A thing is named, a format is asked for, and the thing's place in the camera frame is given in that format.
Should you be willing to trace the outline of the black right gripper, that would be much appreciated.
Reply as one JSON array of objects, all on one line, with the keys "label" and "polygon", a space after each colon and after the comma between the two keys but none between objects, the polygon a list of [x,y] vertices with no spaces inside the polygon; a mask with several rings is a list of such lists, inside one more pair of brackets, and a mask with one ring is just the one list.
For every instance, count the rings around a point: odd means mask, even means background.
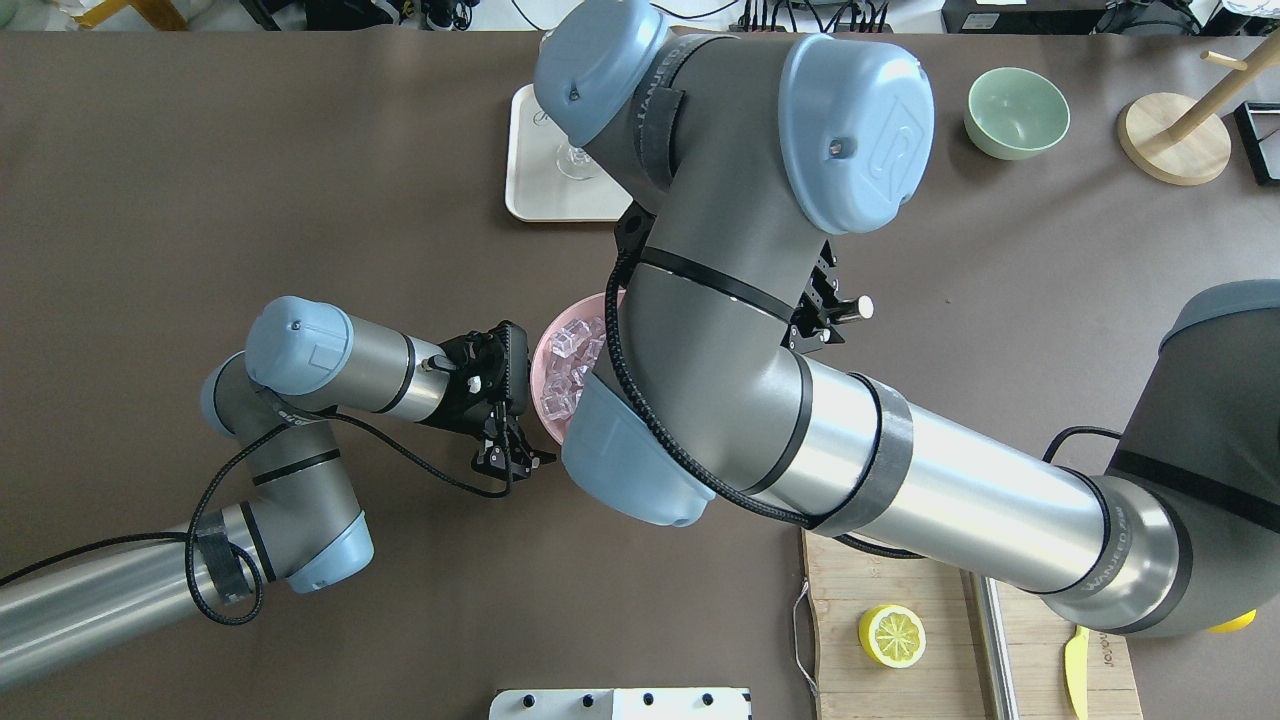
[{"label": "black right gripper", "polygon": [[833,305],[845,300],[838,296],[835,268],[835,251],[831,242],[826,241],[788,322],[788,348],[796,354],[812,354],[828,345],[846,343],[828,314]]}]

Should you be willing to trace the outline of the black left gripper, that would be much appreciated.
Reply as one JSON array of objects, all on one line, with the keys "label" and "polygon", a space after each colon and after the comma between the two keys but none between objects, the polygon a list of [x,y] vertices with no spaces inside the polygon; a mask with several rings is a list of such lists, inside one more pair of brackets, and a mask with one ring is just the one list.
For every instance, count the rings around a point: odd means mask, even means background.
[{"label": "black left gripper", "polygon": [[472,469],[485,477],[504,477],[507,464],[512,477],[556,464],[557,455],[534,448],[518,424],[530,405],[530,366],[527,333],[509,320],[445,341],[422,361],[445,389],[421,423],[476,438]]}]

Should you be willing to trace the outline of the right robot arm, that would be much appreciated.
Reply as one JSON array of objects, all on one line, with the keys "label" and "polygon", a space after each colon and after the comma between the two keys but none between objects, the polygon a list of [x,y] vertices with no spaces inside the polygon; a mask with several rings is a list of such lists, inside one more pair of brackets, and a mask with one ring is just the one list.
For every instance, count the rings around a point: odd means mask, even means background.
[{"label": "right robot arm", "polygon": [[675,35],[585,1],[538,102],[632,197],[571,479],[659,527],[714,497],[1039,596],[1111,634],[1201,632],[1277,597],[1277,282],[1190,299],[1100,477],[1041,461],[786,343],[832,236],[890,223],[934,137],[892,45]]}]

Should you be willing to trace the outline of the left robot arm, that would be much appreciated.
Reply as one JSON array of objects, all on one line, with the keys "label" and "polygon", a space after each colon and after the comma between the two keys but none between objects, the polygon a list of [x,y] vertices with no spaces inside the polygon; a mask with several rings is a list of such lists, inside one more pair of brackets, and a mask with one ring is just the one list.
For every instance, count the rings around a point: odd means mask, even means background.
[{"label": "left robot arm", "polygon": [[238,626],[269,583],[307,594],[375,555],[337,423],[481,498],[554,462],[520,418],[529,338],[513,322],[442,343],[282,296],[204,382],[206,423],[236,452],[178,525],[96,541],[3,578],[3,689],[201,615]]}]

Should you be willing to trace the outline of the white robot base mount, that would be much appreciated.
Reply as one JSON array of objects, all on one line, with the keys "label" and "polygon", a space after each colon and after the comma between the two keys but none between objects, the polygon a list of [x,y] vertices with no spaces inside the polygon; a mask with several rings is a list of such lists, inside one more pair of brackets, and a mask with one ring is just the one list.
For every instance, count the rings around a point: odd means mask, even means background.
[{"label": "white robot base mount", "polygon": [[754,719],[753,697],[733,687],[508,689],[489,719]]}]

